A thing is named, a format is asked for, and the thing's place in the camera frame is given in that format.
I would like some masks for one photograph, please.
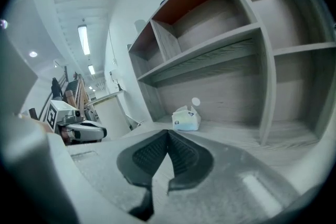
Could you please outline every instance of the shelf divider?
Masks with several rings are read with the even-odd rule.
[[[319,50],[319,49],[328,49],[328,48],[336,48],[335,42],[322,42],[322,43],[314,43],[307,45],[298,45],[288,48],[276,49],[273,51],[274,56],[284,55],[284,54],[294,54],[296,52],[308,51],[308,50]]]
[[[211,38],[207,40],[206,42],[203,42],[189,50],[186,50],[183,53],[164,62],[163,64],[153,68],[152,70],[138,77],[138,81],[147,79],[155,74],[158,74],[171,67],[177,66],[183,62],[186,62],[200,55],[206,54],[212,50],[216,50],[216,49],[237,43],[239,41],[249,39],[259,29],[260,29],[260,25],[258,23],[254,23],[254,24],[243,26],[243,27],[239,27],[232,31],[228,31],[224,34],[221,34],[217,37]]]
[[[272,53],[271,43],[259,14],[254,10],[251,0],[239,0],[244,8],[247,17],[256,21],[260,25],[260,33],[257,36],[257,45],[259,45],[259,54],[261,59],[261,72],[263,75],[264,89],[264,107],[259,125],[259,137],[261,145],[265,145],[271,128],[273,114],[276,102],[276,70],[275,60]]]
[[[141,81],[139,81],[138,84],[152,120],[157,121],[165,116],[166,111],[162,107],[157,88]]]
[[[151,24],[164,61],[182,52],[179,41],[175,37],[174,28],[171,25],[152,19]]]

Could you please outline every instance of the ceiling light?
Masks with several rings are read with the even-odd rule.
[[[34,52],[34,51],[32,51],[31,53],[29,53],[29,56],[34,58],[34,57],[36,57],[36,56],[37,56],[37,53],[36,53],[36,52]]]
[[[94,75],[95,74],[95,70],[93,69],[93,65],[88,66],[88,68],[90,70],[91,75]]]
[[[90,54],[90,48],[89,48],[89,41],[88,41],[88,34],[86,25],[80,25],[78,26],[78,34],[79,34],[79,40],[82,45],[82,49],[84,52],[84,55]]]
[[[2,29],[6,29],[8,27],[8,22],[4,19],[0,19],[0,26]]]

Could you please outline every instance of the fluorescent light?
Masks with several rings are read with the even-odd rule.
[[[86,25],[80,25],[78,26],[78,34],[79,34],[79,40],[82,45],[82,49],[84,52],[84,55],[90,54],[90,48],[89,48],[89,41],[88,41],[88,34]]]
[[[36,52],[34,52],[34,51],[32,51],[32,52],[29,54],[29,56],[34,58],[34,57],[36,57],[36,56],[37,56],[37,53],[36,53]]]
[[[96,73],[95,73],[95,70],[93,69],[93,65],[88,66],[88,68],[89,68],[89,70],[90,70],[91,75],[96,74]]]

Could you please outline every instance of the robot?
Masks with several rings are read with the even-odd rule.
[[[84,120],[78,109],[64,101],[50,101],[46,122],[66,144],[100,142],[107,135],[106,128],[100,123]]]

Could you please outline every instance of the tissue box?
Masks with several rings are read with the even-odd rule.
[[[201,123],[201,116],[198,112],[192,106],[188,110],[186,105],[177,109],[173,113],[172,119],[173,129],[180,131],[197,131]]]

